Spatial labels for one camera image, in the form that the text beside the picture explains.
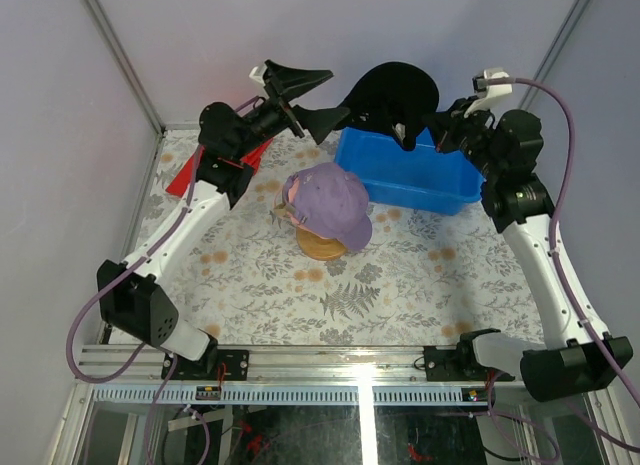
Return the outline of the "black cap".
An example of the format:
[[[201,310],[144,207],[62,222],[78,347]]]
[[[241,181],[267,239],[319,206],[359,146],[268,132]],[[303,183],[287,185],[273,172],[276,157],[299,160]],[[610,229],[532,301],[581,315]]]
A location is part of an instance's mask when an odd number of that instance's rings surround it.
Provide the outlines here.
[[[386,135],[412,151],[425,128],[422,118],[438,105],[439,90],[429,74],[409,63],[386,62],[365,73],[340,103],[349,115],[335,129]]]

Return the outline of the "blue plastic bin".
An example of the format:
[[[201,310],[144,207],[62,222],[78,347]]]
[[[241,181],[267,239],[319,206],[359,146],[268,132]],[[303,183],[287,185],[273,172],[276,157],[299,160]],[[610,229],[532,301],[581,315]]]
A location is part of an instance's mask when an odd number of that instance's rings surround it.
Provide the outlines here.
[[[427,131],[408,152],[386,135],[346,128],[334,161],[375,203],[456,215],[481,198],[482,175],[461,152],[437,152]]]

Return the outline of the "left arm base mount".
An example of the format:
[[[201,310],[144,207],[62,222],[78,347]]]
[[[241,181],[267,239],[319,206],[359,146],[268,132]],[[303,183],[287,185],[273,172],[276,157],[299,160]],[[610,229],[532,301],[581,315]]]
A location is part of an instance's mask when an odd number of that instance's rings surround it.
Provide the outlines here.
[[[249,370],[250,352],[246,349],[221,348],[216,338],[211,337],[203,356],[190,361],[178,357],[178,365],[171,374],[171,380],[181,381],[246,381]]]

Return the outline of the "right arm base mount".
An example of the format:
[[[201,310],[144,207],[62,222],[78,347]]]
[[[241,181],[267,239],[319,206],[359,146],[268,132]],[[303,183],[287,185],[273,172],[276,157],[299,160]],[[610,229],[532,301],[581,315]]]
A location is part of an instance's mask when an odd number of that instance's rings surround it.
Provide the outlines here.
[[[498,370],[477,361],[472,342],[479,336],[498,332],[499,329],[494,328],[466,332],[449,348],[424,346],[422,355],[413,362],[413,368],[424,372],[427,381],[487,383]]]

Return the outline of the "purple LA baseball cap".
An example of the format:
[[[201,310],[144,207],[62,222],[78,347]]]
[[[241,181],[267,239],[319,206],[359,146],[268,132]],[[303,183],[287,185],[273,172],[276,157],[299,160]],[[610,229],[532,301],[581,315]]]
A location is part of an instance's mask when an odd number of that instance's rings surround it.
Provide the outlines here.
[[[292,223],[325,239],[341,242],[349,251],[359,252],[372,237],[367,214],[369,195],[353,173],[334,162],[326,162],[298,172],[290,191],[295,213]]]

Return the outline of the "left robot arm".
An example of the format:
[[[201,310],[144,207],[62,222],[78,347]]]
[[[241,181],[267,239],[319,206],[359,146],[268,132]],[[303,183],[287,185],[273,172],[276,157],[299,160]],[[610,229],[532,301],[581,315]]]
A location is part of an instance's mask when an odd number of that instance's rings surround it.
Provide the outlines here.
[[[204,107],[190,183],[179,204],[138,249],[98,270],[102,319],[146,345],[184,358],[197,379],[219,366],[214,337],[188,323],[166,294],[182,260],[202,236],[227,215],[255,173],[244,157],[285,130],[321,143],[346,118],[346,107],[308,110],[295,99],[332,78],[329,70],[286,67],[271,60],[254,67],[262,92],[254,108],[224,102]]]

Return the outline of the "wooden hat stand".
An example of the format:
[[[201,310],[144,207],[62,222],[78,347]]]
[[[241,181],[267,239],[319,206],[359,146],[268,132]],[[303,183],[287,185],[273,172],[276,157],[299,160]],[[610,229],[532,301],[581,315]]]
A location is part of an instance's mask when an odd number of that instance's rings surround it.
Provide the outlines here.
[[[296,229],[296,240],[302,253],[317,261],[336,260],[348,251],[338,240],[325,239],[302,228]]]

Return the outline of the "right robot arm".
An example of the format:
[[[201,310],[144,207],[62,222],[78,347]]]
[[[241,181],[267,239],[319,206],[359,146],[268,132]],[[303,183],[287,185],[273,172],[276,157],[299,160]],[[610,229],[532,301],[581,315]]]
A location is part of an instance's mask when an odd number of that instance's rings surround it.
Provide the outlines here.
[[[469,332],[457,346],[456,367],[467,379],[490,369],[524,382],[548,402],[607,388],[632,358],[626,337],[614,337],[586,298],[566,255],[558,202],[535,174],[544,141],[541,122],[524,110],[496,124],[488,110],[459,99],[446,112],[423,116],[439,153],[460,152],[482,175],[481,203],[515,255],[542,324],[534,344],[497,329]]]

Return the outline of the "pink baseball cap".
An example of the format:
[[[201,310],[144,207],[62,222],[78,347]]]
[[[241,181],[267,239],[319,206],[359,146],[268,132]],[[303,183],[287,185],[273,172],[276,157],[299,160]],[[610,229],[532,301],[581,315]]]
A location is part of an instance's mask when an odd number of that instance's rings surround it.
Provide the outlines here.
[[[289,198],[290,191],[294,187],[294,185],[297,183],[297,181],[298,181],[298,174],[294,173],[290,175],[284,182],[284,185],[281,190],[281,202],[283,206],[287,207],[291,204],[291,200]]]

